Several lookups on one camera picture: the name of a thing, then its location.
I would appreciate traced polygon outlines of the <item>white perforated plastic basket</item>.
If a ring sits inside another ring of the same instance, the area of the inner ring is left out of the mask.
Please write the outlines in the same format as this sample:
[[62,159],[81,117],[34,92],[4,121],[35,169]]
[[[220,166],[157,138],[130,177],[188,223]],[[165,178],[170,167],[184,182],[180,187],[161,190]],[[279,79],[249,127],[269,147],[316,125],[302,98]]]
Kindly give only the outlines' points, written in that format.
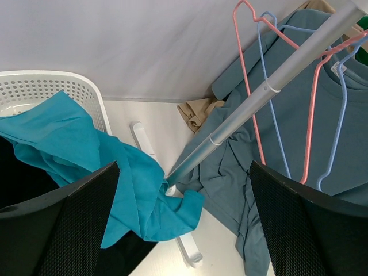
[[88,78],[72,72],[2,71],[1,116],[28,111],[62,90],[88,112],[95,128],[112,133],[99,88]]

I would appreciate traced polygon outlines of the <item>light blue wire hanger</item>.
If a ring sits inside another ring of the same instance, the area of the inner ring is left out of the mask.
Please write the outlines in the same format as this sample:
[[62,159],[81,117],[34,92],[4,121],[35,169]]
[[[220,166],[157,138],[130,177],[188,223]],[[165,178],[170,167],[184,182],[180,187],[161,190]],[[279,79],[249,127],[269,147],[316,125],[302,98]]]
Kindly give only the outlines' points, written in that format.
[[[328,177],[331,174],[332,166],[333,166],[333,163],[334,163],[334,160],[335,160],[336,150],[337,150],[338,142],[339,142],[339,138],[340,138],[340,133],[341,133],[341,130],[342,130],[344,115],[345,115],[346,108],[347,108],[347,87],[346,87],[346,82],[344,80],[342,67],[343,67],[344,63],[346,61],[348,61],[348,59],[353,57],[353,55],[356,54],[358,52],[358,50],[360,49],[360,47],[366,42],[367,42],[367,31],[364,30],[363,32],[359,32],[356,36],[350,38],[346,42],[341,43],[341,44],[339,44],[338,46],[336,46],[334,48],[328,47],[328,50],[333,51],[334,53],[337,53],[337,52],[339,52],[339,51],[341,51],[341,50],[343,50],[343,49],[345,49],[345,48],[347,48],[348,46],[351,46],[351,45],[354,46],[354,50],[353,50],[352,53],[348,54],[346,57],[344,57],[344,59],[342,59],[342,61],[339,62],[338,66],[337,66],[337,69],[336,69],[337,73],[338,73],[339,80],[340,80],[340,84],[341,84],[341,87],[342,87],[343,100],[342,100],[342,105],[341,105],[341,108],[340,108],[340,113],[339,113],[338,123],[337,123],[337,126],[336,126],[335,135],[334,135],[333,142],[332,142],[332,148],[331,148],[331,153],[330,153],[327,169],[326,169],[326,172],[323,173],[319,177],[319,179],[317,180],[317,189],[319,191],[321,190],[322,181],[324,179],[326,179],[326,177]],[[302,184],[306,183],[306,181],[308,179],[308,173],[309,173],[309,164],[310,164],[310,158],[311,158],[311,152],[310,151],[311,151],[311,144],[312,144],[312,131],[313,131],[313,120],[314,120],[314,115],[315,115],[318,78],[319,78],[319,74],[320,74],[320,70],[321,70],[322,66],[325,65],[326,62],[328,62],[331,59],[332,54],[328,54],[328,55],[324,54],[323,57],[324,58],[322,59],[322,61],[316,66],[315,73],[313,75],[312,91],[311,91],[310,103],[309,103],[307,133],[306,133],[304,168],[303,168],[302,179],[300,180],[300,182]],[[273,105],[272,101],[269,102],[269,107],[270,107],[271,116],[272,116],[272,119],[273,119],[273,124],[274,124],[274,128],[275,128],[279,148],[280,148],[280,151],[281,151],[283,165],[285,166],[285,173],[286,173],[286,176],[288,178],[291,178],[292,176],[291,176],[291,173],[290,173],[289,164],[288,164],[286,154],[285,154],[285,150],[284,150],[284,147],[283,147],[282,137],[281,137],[281,134],[280,134],[280,131],[279,131],[277,117],[276,117],[276,113],[275,113],[274,105]]]

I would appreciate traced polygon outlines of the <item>green t shirt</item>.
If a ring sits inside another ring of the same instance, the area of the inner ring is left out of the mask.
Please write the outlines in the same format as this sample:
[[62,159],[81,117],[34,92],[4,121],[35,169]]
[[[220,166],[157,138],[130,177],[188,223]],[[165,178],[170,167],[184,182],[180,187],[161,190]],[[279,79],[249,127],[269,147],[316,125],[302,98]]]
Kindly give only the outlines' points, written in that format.
[[[368,29],[368,16],[364,16],[363,18],[361,18],[358,22],[357,25],[359,27],[361,27],[363,30],[367,30]],[[355,59],[364,64],[364,65],[368,65],[368,53],[366,50],[364,50],[362,47],[360,47],[359,51],[356,53],[355,55]]]

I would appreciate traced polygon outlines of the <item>black t shirt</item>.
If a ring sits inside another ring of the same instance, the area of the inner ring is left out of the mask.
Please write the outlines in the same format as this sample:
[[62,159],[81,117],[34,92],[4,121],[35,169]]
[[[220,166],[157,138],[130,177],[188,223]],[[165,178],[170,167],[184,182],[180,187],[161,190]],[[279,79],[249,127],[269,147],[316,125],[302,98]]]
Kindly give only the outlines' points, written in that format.
[[[1,208],[38,197],[59,186],[46,171],[18,160],[11,142],[1,138]],[[129,275],[156,246],[129,231],[101,249],[95,275]]]

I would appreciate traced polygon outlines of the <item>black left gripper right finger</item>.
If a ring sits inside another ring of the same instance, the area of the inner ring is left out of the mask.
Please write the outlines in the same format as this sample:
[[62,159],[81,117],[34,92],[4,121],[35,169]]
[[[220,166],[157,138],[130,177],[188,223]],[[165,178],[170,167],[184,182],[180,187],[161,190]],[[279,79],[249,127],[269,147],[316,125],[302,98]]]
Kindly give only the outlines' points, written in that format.
[[367,207],[256,161],[249,175],[275,275],[367,275]]

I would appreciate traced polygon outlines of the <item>teal t shirt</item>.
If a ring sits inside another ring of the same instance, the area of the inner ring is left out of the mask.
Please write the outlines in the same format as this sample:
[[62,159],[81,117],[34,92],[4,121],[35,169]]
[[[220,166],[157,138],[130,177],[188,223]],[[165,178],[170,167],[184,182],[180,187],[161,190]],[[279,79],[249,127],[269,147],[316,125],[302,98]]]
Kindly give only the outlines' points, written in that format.
[[118,185],[102,241],[115,244],[133,231],[149,242],[171,240],[196,229],[204,198],[194,190],[166,194],[160,165],[143,151],[94,127],[90,115],[65,92],[21,114],[1,118],[1,136],[18,160],[45,170],[60,187],[116,162]]

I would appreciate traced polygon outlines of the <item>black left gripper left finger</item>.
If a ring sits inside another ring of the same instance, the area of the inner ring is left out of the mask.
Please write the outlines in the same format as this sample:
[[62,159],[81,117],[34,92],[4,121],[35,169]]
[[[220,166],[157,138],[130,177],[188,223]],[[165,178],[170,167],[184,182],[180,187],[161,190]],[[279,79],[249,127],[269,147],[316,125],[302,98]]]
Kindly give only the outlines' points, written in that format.
[[117,189],[112,162],[1,209],[1,275],[93,275]]

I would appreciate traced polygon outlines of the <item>pink wire hanger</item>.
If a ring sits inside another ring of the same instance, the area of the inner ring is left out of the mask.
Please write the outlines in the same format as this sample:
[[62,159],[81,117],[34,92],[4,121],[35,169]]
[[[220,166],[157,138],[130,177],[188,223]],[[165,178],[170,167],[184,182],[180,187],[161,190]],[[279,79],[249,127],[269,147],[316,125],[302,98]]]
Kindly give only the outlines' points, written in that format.
[[[242,46],[241,46],[241,41],[240,41],[240,35],[239,35],[239,30],[238,30],[238,26],[237,26],[237,20],[236,20],[236,12],[239,8],[239,6],[241,4],[245,4],[251,14],[252,14],[252,19],[254,22],[264,22],[274,33],[276,33],[279,37],[281,37],[285,42],[287,42],[289,45],[291,45],[293,48],[298,49],[299,46],[294,43],[291,39],[289,39],[287,36],[285,36],[280,30],[277,29],[276,25],[273,25],[272,23],[270,23],[268,20],[266,20],[265,18],[263,18],[263,16],[261,17],[256,17],[256,13],[254,8],[252,7],[252,5],[248,2],[248,1],[239,1],[238,4],[235,6],[235,9],[233,11],[233,23],[235,26],[235,33],[236,33],[236,39],[237,39],[237,44],[238,44],[238,49],[239,49],[239,58],[240,58],[240,62],[241,62],[241,68],[243,71],[243,76],[244,76],[244,83],[245,83],[245,87],[247,90],[247,95],[248,98],[250,98],[251,95],[251,89],[250,89],[250,85],[249,85],[249,81],[248,81],[248,76],[247,76],[247,70],[246,70],[246,65],[245,65],[245,61],[244,61],[244,56],[243,56],[243,50],[242,50]],[[306,131],[306,143],[305,143],[305,156],[304,156],[304,170],[303,170],[303,175],[302,178],[300,180],[301,184],[305,184],[307,182],[308,179],[308,174],[309,174],[309,164],[310,164],[310,158],[311,158],[311,144],[312,144],[312,131],[313,131],[313,120],[314,120],[314,115],[315,115],[315,105],[316,105],[316,96],[317,96],[317,84],[318,84],[318,78],[320,75],[320,70],[322,68],[323,65],[326,64],[326,62],[328,62],[331,57],[333,56],[333,54],[340,52],[341,50],[347,48],[348,46],[351,45],[355,45],[354,47],[354,51],[351,52],[351,55],[355,54],[355,52],[358,51],[358,49],[361,47],[361,45],[363,44],[363,41],[365,41],[365,39],[367,39],[367,30],[364,30],[362,32],[359,32],[358,35],[346,40],[345,42],[339,44],[338,46],[335,46],[333,48],[329,47],[328,51],[325,51],[321,54],[321,56],[325,56],[324,59],[322,59],[320,61],[320,63],[316,66],[315,72],[314,72],[314,76],[313,76],[313,83],[312,83],[312,90],[311,90],[311,94],[310,94],[310,103],[309,103],[309,114],[308,114],[308,125],[307,125],[307,131]],[[265,69],[265,65],[264,65],[264,61],[263,61],[263,50],[262,50],[262,43],[259,42],[259,47],[260,47],[260,57],[261,57],[261,61],[262,61],[262,66],[263,69]],[[343,65],[343,61],[339,62],[337,71],[339,74],[339,79],[340,79],[340,84],[342,86],[342,92],[343,92],[343,96],[346,96],[346,99],[343,100],[342,103],[342,108],[340,110],[340,117],[339,117],[339,121],[338,121],[338,126],[336,129],[336,133],[335,133],[335,138],[334,138],[334,142],[333,142],[333,146],[331,149],[331,154],[330,154],[330,160],[329,160],[329,167],[327,170],[327,176],[330,174],[331,172],[331,168],[332,168],[332,164],[334,162],[334,156],[336,153],[336,149],[337,149],[337,145],[338,145],[338,141],[339,141],[339,137],[340,137],[340,132],[341,132],[341,128],[342,128],[342,123],[343,123],[343,119],[344,119],[344,115],[346,112],[346,101],[347,101],[347,88],[346,88],[346,84],[345,84],[345,80],[341,71],[341,67]],[[272,88],[269,83],[268,83],[268,78],[267,78],[267,74],[266,72],[264,73],[264,82],[266,84],[266,90],[271,90],[271,92],[273,92],[274,94],[279,93],[281,90],[276,90],[274,88]],[[279,134],[279,129],[278,129],[278,125],[277,125],[277,120],[274,114],[274,109],[273,109],[273,105],[272,105],[272,101],[270,100],[270,108],[271,108],[271,113],[273,116],[273,120],[274,120],[274,126],[275,126],[275,130],[277,133],[277,137],[278,137],[278,141],[279,141],[279,147],[281,149],[281,153],[282,153],[282,158],[284,161],[284,165],[286,168],[286,172],[289,176],[289,178],[291,178],[290,175],[290,171],[289,171],[289,167],[288,167],[288,163],[286,160],[286,156],[285,156],[285,152],[283,149],[283,145],[282,145],[282,140],[281,140],[281,136]],[[255,129],[255,135],[256,135],[256,141],[257,141],[257,145],[258,145],[258,150],[259,150],[259,155],[260,155],[260,159],[262,164],[266,164],[265,163],[265,155],[263,152],[263,147],[262,147],[262,142],[260,139],[260,134],[259,134],[259,128],[258,128],[258,123],[256,120],[256,116],[254,115],[255,112],[253,112],[252,114],[252,120],[253,120],[253,124],[254,124],[254,129]]]

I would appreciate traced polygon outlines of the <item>grey blue t shirt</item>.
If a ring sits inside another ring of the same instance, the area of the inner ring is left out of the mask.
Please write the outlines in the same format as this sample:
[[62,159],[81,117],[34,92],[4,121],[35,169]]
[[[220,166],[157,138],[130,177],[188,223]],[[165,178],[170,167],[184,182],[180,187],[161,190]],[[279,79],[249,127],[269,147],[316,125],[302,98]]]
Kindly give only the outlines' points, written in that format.
[[[185,159],[246,98],[246,87],[256,89],[291,54],[293,48],[274,32],[265,33],[233,62],[212,84],[218,99],[214,109],[192,141]],[[342,105],[342,88],[333,68],[343,60],[347,106],[331,173],[322,191],[359,205],[367,205],[367,65],[342,50],[320,70],[309,174],[306,184],[316,187],[326,171]],[[316,63],[297,75],[270,104],[247,121],[205,160],[177,183],[180,191],[192,189],[205,197],[204,207],[237,236],[236,248],[244,259],[246,275],[266,275],[270,258],[254,201],[248,170],[259,160],[260,137],[266,164],[273,170],[302,177],[311,87]]]

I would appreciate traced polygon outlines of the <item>beige t shirt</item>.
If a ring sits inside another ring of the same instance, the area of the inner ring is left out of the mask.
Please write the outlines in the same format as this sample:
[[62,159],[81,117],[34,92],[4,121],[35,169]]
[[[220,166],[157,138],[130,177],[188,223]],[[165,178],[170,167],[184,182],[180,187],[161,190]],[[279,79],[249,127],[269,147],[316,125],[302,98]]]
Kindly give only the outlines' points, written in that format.
[[[302,9],[318,10],[330,14],[335,12],[335,9],[327,1],[306,1],[297,10]],[[363,31],[357,24],[352,29],[358,32]],[[224,101],[218,100],[216,97],[210,97],[187,101],[179,104],[177,108],[190,130],[197,133],[213,109],[222,107],[224,103]]]

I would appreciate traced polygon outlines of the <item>silver white clothes rack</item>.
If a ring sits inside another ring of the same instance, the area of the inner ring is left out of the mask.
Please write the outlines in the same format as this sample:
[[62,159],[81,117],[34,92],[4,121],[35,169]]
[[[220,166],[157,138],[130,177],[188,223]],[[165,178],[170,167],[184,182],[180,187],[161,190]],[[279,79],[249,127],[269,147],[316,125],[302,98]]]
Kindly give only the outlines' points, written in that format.
[[351,43],[365,37],[364,32],[358,32],[343,44],[328,50],[343,32],[347,31],[365,14],[367,14],[367,1],[347,1],[346,4],[334,13],[317,31],[307,39],[302,46],[298,46],[282,34],[273,24],[263,17],[258,17],[248,1],[239,1],[246,5],[254,22],[264,22],[274,33],[291,45],[296,51],[284,62],[271,77],[267,78],[240,106],[217,127],[178,167],[168,175],[170,188],[168,194],[175,192],[174,184],[179,178],[186,175],[197,164],[209,156],[226,138],[233,134],[242,124],[250,119],[261,107],[277,95],[297,74],[319,56],[332,55]]

